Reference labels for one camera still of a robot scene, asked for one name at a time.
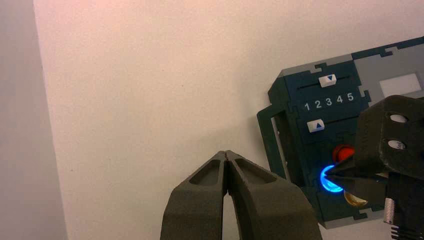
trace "white label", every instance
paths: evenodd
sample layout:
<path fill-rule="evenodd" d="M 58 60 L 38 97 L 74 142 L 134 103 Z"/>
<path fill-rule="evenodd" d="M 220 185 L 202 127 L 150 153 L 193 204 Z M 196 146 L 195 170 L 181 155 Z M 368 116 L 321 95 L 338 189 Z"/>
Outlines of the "white label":
<path fill-rule="evenodd" d="M 384 97 L 404 95 L 422 90 L 417 75 L 411 73 L 380 81 Z"/>

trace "white wall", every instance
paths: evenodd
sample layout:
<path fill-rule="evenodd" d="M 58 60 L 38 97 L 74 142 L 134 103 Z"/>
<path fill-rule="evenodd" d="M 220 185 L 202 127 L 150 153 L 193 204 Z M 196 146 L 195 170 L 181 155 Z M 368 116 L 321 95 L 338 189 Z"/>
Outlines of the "white wall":
<path fill-rule="evenodd" d="M 172 189 L 218 150 L 268 167 L 256 113 L 282 68 L 424 33 L 422 0 L 34 2 L 71 240 L 159 239 Z"/>
<path fill-rule="evenodd" d="M 68 239 L 28 0 L 0 0 L 0 239 Z"/>

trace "printed number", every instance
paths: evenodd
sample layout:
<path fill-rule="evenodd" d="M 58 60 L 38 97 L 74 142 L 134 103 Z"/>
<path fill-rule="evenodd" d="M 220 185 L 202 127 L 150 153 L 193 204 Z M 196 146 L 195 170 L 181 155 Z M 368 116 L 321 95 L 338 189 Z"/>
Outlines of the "printed number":
<path fill-rule="evenodd" d="M 351 92 L 349 92 L 349 93 L 347 94 L 347 99 L 348 99 L 349 101 L 353 101 L 353 100 L 354 100 L 354 96 L 352 95 L 352 93 L 351 93 Z"/>
<path fill-rule="evenodd" d="M 327 103 L 327 106 L 331 106 L 333 103 L 331 102 L 331 99 L 330 98 L 326 98 L 325 99 L 325 101 L 326 101 L 326 103 Z"/>
<path fill-rule="evenodd" d="M 316 100 L 315 101 L 315 104 L 316 104 L 316 108 L 317 109 L 320 109 L 320 108 L 322 108 L 323 106 L 321 106 L 321 102 L 319 101 L 319 100 Z"/>
<path fill-rule="evenodd" d="M 339 95 L 339 96 L 337 97 L 337 102 L 338 102 L 338 103 L 343 103 L 342 96 L 340 96 L 340 95 Z"/>

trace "gray panel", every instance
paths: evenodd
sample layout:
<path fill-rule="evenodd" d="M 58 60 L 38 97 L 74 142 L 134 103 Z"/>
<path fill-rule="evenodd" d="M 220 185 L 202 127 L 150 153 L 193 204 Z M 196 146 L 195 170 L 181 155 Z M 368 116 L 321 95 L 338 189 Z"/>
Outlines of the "gray panel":
<path fill-rule="evenodd" d="M 33 1 L 0 0 L 0 239 L 66 240 Z"/>
<path fill-rule="evenodd" d="M 297 74 L 297 73 L 305 72 L 305 71 L 310 71 L 311 73 L 321 72 L 321 68 L 315 68 L 315 65 L 326 63 L 327 66 L 329 66 L 329 65 L 344 63 L 344 62 L 347 62 L 347 61 L 352 61 L 352 55 L 351 54 L 347 54 L 347 55 L 343 55 L 343 56 L 336 56 L 336 57 L 328 58 L 328 59 L 321 60 L 321 61 L 307 63 L 307 64 L 304 64 L 304 65 L 289 67 L 289 68 L 281 70 L 280 74 L 278 75 L 278 78 L 280 78 L 282 76 L 287 76 L 287 75 L 291 75 L 291 74 Z"/>
<path fill-rule="evenodd" d="M 387 48 L 393 52 L 391 56 L 374 55 L 354 60 L 362 83 L 359 87 L 361 94 L 368 90 L 371 102 L 369 105 L 384 99 L 380 81 L 415 73 L 421 88 L 424 89 L 424 44 L 403 49 Z M 407 97 L 424 97 L 424 90 L 404 94 Z"/>

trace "control panel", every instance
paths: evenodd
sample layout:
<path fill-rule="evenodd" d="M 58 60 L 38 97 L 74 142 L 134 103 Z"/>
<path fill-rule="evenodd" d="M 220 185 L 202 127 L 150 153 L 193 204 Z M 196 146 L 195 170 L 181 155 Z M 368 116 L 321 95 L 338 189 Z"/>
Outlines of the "control panel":
<path fill-rule="evenodd" d="M 355 152 L 357 119 L 391 95 L 424 97 L 424 37 L 283 69 L 257 114 L 269 167 L 303 190 L 334 228 L 379 218 L 384 202 L 353 204 L 324 178 Z"/>

